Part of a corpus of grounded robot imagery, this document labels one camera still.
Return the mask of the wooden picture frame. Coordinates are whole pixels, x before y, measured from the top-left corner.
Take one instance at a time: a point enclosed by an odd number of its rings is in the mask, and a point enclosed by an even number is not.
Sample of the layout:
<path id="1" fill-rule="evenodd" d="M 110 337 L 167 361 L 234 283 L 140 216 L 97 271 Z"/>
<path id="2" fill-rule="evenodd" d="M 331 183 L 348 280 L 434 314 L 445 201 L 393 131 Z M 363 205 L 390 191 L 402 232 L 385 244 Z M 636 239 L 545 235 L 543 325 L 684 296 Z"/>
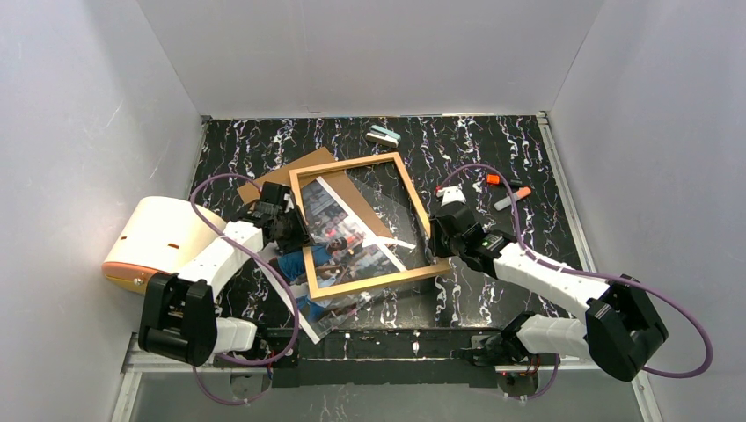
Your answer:
<path id="1" fill-rule="evenodd" d="M 302 198 L 301 181 L 305 178 L 317 179 L 331 174 L 333 180 L 342 182 L 341 192 L 347 198 L 352 195 L 352 183 L 347 179 L 346 171 L 364 166 L 376 164 L 394 163 L 398 175 L 402 178 L 402 184 L 406 191 L 407 198 L 411 201 L 415 216 L 415 221 L 419 223 L 424 239 L 428 240 L 430 236 L 430 224 L 428 214 L 421 202 L 421 199 L 413 185 L 404 162 L 397 152 L 359 157 L 343 161 L 334 161 L 329 163 L 302 166 L 289 170 L 289 182 L 292 193 L 295 196 L 295 202 L 301 211 L 305 214 L 304 202 Z M 373 244 L 376 246 L 384 245 L 385 236 L 390 231 L 384 227 L 384 223 L 375 215 L 373 207 L 360 195 L 354 196 L 355 202 L 350 207 L 343 199 L 338 202 L 346 210 L 347 214 L 357 218 L 360 225 L 365 229 L 365 236 L 362 238 L 366 245 Z M 311 250 L 304 249 L 304 263 L 306 265 L 308 280 L 308 289 L 310 298 L 314 300 L 326 300 L 341 297 L 343 295 L 359 294 L 361 292 L 371 292 L 375 289 L 389 287 L 400 283 L 408 283 L 418 280 L 425 280 L 436 276 L 444 275 L 451 271 L 451 265 L 446 258 L 437 258 L 428 266 L 421 266 L 414 269 L 405 269 L 395 273 L 379 275 L 368 279 L 351 281 L 342 284 L 336 284 L 330 287 L 321 287 L 316 282 L 316 270 L 311 267 L 312 255 Z"/>

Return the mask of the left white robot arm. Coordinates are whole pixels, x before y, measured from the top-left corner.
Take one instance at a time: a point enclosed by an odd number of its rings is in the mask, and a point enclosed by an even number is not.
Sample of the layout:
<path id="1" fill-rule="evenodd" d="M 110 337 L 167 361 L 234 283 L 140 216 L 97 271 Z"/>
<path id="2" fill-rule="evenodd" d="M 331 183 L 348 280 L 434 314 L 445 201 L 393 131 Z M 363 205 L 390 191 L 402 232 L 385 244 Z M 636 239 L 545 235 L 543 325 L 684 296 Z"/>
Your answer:
<path id="1" fill-rule="evenodd" d="M 145 290 L 138 345 L 195 367 L 218 353 L 248 352 L 255 322 L 220 317 L 216 298 L 246 262 L 265 271 L 272 251 L 300 251 L 311 236 L 289 186 L 263 183 L 249 211 L 217 231 L 216 239 L 175 273 L 155 273 Z"/>

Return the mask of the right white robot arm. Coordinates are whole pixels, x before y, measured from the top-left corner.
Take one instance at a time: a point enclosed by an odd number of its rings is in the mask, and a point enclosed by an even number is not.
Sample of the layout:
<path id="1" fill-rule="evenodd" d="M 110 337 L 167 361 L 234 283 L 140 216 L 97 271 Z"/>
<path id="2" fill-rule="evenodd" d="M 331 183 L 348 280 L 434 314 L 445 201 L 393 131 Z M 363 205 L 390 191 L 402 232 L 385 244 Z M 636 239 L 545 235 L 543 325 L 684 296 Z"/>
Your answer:
<path id="1" fill-rule="evenodd" d="M 669 337 L 645 291 L 575 274 L 529 253 L 513 235 L 484 229 L 463 202 L 441 207 L 429 222 L 428 248 L 436 257 L 458 257 L 473 271 L 530 290 L 569 314 L 519 314 L 498 334 L 460 351 L 475 366 L 552 353 L 592 360 L 607 375 L 629 382 Z"/>

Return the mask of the printed colour photo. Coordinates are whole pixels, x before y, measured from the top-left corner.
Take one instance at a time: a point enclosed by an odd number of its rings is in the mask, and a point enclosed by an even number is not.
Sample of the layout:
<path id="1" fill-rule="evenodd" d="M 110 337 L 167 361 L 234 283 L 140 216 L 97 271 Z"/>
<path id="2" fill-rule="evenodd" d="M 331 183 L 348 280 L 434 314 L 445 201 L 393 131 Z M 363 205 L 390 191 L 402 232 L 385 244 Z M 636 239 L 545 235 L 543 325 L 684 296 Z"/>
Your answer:
<path id="1" fill-rule="evenodd" d="M 385 237 L 384 245 L 366 245 L 365 229 L 338 202 L 342 197 L 323 178 L 302 188 L 305 216 L 312 237 L 311 255 L 316 282 L 321 287 L 368 279 L 405 270 L 403 257 L 415 245 Z M 280 254 L 275 244 L 260 253 L 289 284 L 300 315 L 300 326 L 318 343 L 363 308 L 378 292 L 361 292 L 326 300 L 310 298 L 301 250 Z"/>

